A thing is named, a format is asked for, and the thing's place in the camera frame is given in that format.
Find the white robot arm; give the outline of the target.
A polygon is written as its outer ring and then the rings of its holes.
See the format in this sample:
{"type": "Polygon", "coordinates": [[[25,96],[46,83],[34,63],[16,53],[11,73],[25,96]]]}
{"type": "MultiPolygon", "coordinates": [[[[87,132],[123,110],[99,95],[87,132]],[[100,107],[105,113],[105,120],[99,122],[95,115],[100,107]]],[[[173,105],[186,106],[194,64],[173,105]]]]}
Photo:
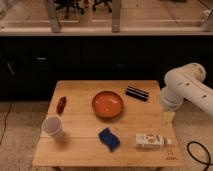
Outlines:
{"type": "Polygon", "coordinates": [[[165,86],[159,94],[163,108],[162,124],[171,123],[175,111],[188,100],[213,117],[213,88],[203,83],[206,70],[199,63],[189,63],[169,70],[164,76],[165,86]]]}

